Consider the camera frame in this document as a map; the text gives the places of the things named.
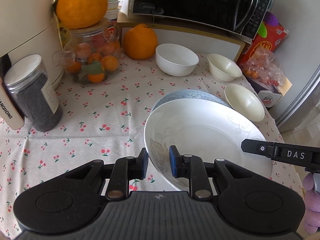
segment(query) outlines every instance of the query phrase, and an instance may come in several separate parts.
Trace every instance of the blue-rimmed plate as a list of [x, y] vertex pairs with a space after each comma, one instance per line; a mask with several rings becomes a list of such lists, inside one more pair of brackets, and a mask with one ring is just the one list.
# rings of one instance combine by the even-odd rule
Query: blue-rimmed plate
[[165, 96], [161, 97], [158, 100], [158, 102], [156, 102], [156, 104], [153, 106], [153, 108], [151, 109], [151, 112], [153, 110], [155, 110], [158, 106], [160, 106], [166, 102], [176, 100], [176, 99], [182, 99], [182, 98], [203, 99], [203, 100], [216, 102], [216, 103], [221, 104], [223, 106], [230, 107], [227, 103], [222, 101], [220, 98], [218, 98], [210, 93], [207, 93], [207, 92], [204, 92], [201, 90], [195, 90], [195, 89], [180, 89], [180, 90], [171, 92], [171, 93], [166, 94]]

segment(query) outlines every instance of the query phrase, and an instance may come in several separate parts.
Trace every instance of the black canister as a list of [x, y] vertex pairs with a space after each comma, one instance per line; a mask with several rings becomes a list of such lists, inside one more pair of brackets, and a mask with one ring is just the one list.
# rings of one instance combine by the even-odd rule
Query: black canister
[[36, 130], [47, 132], [57, 126], [63, 110], [39, 54], [15, 63], [6, 73], [4, 83]]

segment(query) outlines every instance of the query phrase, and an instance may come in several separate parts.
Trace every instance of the microwave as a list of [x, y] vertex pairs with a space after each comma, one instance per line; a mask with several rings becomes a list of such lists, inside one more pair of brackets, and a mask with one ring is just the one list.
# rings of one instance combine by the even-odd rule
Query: microwave
[[254, 39], [270, 0], [131, 0], [132, 14], [183, 19]]

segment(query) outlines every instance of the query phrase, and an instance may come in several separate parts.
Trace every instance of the midea logo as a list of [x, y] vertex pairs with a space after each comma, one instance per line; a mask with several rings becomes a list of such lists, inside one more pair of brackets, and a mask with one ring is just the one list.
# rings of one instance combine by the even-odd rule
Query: midea logo
[[139, 7], [140, 7], [141, 9], [155, 9], [155, 8], [156, 8], [155, 6], [146, 5], [145, 3], [139, 4]]

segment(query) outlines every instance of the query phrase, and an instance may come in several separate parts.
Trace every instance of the plastic bag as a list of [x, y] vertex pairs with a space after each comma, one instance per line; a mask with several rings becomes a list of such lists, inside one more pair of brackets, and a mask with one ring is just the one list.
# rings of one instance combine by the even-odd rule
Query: plastic bag
[[285, 72], [275, 55], [264, 47], [258, 47], [247, 62], [240, 64], [246, 77], [258, 79], [266, 85], [283, 85]]

